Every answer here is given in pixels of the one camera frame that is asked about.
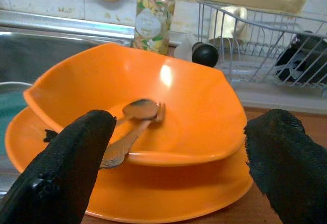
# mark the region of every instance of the tiled wall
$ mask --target tiled wall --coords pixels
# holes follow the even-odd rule
[[[102,0],[0,0],[0,8],[42,15],[86,19],[133,26],[136,0],[110,3]],[[307,0],[301,15],[327,20],[327,0]],[[176,0],[172,30],[197,30],[198,4]]]

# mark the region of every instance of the dish soap bottle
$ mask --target dish soap bottle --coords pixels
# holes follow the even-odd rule
[[[166,55],[174,0],[137,0],[133,47]]]

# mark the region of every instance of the wire rack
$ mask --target wire rack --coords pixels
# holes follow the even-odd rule
[[[230,81],[312,87],[326,92],[326,21],[251,9],[244,19],[225,6],[199,2],[198,40],[218,49],[216,67]],[[243,23],[242,36],[224,37],[230,28],[224,26],[227,20],[233,20],[229,31],[234,33]]]

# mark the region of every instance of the black lid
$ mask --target black lid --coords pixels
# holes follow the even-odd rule
[[[209,44],[196,43],[193,48],[192,62],[208,67],[216,66],[219,54],[215,47]]]

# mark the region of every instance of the bottle label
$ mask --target bottle label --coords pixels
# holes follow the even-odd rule
[[[143,37],[153,38],[160,34],[161,22],[151,13],[149,8],[145,8],[136,17],[135,28]]]

